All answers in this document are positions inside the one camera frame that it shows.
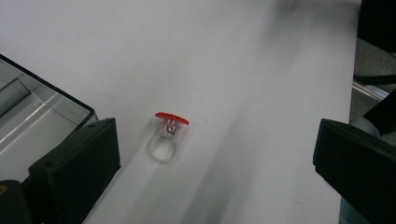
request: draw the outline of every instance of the open case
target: open case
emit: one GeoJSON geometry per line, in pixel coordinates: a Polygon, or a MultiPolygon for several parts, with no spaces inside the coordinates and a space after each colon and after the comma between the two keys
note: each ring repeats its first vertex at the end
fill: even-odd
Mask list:
{"type": "Polygon", "coordinates": [[[119,168],[114,119],[0,55],[0,223],[81,223],[119,168]]]}

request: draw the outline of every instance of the white table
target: white table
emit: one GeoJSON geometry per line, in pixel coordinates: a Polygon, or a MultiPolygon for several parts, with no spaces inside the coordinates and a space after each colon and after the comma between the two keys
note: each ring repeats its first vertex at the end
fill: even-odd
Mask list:
{"type": "Polygon", "coordinates": [[[338,223],[312,164],[348,120],[360,0],[0,1],[0,52],[118,122],[122,168],[86,223],[338,223]],[[190,120],[178,161],[154,114],[190,120]]]}

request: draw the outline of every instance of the white surface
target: white surface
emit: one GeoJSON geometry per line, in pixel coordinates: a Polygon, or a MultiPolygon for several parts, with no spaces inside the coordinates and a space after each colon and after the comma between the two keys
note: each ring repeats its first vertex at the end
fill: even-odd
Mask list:
{"type": "Polygon", "coordinates": [[[0,1],[0,52],[118,122],[122,169],[86,223],[338,223],[315,173],[347,121],[359,1],[0,1]],[[153,115],[190,120],[149,156],[153,115]]]}

